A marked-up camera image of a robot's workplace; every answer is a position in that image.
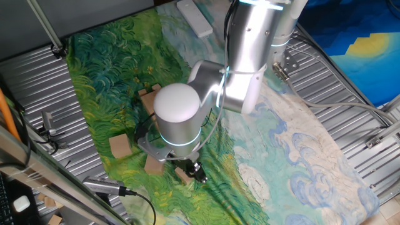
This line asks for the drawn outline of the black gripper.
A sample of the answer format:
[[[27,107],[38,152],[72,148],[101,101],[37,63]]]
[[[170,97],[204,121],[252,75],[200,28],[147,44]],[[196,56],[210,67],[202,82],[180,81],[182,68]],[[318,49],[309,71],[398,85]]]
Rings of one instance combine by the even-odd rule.
[[[194,178],[200,183],[207,182],[208,177],[200,162],[192,161],[191,159],[173,160],[171,162],[182,169],[187,175],[194,175]]]

